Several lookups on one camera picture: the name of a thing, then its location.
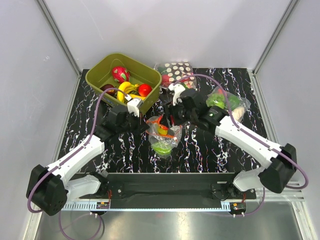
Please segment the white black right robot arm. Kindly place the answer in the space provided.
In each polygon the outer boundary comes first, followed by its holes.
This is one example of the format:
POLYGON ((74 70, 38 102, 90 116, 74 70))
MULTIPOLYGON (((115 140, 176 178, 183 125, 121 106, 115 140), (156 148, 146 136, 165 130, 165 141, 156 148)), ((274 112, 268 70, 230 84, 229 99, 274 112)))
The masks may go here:
POLYGON ((170 128, 190 122, 203 131, 226 139, 252 156, 259 168, 240 171, 227 185, 228 195, 239 198, 245 191, 266 188, 280 194, 297 171, 296 149, 287 143, 281 146, 267 140, 233 119, 232 114, 219 106, 207 106, 194 89, 174 95, 163 106, 161 124, 170 128))

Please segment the clear orange-zip fruit bag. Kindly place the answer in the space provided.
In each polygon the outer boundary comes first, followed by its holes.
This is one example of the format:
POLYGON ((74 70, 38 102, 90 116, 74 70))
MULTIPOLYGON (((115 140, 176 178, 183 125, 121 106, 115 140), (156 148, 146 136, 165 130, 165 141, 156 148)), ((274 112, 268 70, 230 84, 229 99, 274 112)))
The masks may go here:
POLYGON ((176 148, 182 137, 182 126, 173 125, 166 127, 160 124, 161 116, 153 116, 146 123, 149 129, 146 130, 151 148, 160 158, 168 158, 172 150, 176 148))

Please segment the green fake starfruit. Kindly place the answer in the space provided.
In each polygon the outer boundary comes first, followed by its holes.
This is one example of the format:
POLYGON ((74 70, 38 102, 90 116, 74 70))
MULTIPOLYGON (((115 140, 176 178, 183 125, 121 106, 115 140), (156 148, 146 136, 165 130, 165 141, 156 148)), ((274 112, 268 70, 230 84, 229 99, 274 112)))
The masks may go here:
POLYGON ((158 154, 158 155, 162 155, 162 156, 165 156, 165 155, 169 155, 172 151, 172 149, 164 144, 163 142, 156 142, 156 143, 153 143, 151 145, 151 148, 158 154))

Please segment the yellow fake starfruit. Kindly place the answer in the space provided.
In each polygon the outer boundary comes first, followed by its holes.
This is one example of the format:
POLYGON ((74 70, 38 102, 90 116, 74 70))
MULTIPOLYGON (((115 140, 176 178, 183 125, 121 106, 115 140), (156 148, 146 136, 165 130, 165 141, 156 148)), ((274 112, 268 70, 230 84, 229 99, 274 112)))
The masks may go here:
POLYGON ((166 136, 168 134, 168 130, 169 128, 163 125, 159 125, 159 124, 154 125, 154 131, 157 135, 166 136))

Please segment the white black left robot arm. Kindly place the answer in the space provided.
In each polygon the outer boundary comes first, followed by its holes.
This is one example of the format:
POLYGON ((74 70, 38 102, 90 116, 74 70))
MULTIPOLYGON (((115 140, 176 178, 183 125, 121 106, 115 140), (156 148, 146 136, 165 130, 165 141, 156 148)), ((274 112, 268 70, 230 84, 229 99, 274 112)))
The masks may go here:
POLYGON ((93 172, 78 179, 73 179, 73 176, 89 161, 102 154, 111 145, 114 136, 126 132, 140 134, 147 127, 137 107, 113 107, 106 121, 98 125, 93 134, 88 135, 80 145, 48 166, 38 164, 31 170, 26 191, 27 203, 35 204, 39 209, 29 207, 29 211, 43 211, 54 216, 67 201, 86 195, 103 198, 108 193, 105 176, 93 172))

